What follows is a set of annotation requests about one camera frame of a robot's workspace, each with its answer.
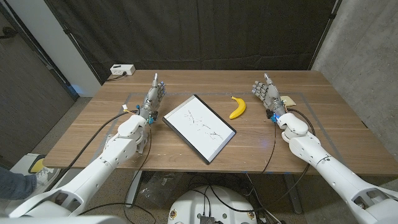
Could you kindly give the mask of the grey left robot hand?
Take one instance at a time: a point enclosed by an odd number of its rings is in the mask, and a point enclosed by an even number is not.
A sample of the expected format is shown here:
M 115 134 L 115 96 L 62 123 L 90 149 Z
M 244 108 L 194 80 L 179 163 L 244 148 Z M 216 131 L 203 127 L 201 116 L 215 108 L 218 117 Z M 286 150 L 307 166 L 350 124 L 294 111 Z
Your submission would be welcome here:
M 149 89 L 143 104 L 139 109 L 139 115 L 145 119 L 149 119 L 154 113 L 157 112 L 165 95 L 165 83 L 158 80 L 158 74 L 154 75 L 152 86 Z

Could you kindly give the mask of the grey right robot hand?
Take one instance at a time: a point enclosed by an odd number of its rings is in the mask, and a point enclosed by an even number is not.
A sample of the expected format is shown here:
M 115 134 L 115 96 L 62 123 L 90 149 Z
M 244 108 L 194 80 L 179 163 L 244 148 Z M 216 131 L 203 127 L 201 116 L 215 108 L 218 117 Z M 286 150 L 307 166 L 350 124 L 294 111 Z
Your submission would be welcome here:
M 252 93 L 262 101 L 265 109 L 273 112 L 277 117 L 286 114 L 277 87 L 267 73 L 264 74 L 264 78 L 265 82 L 254 82 Z

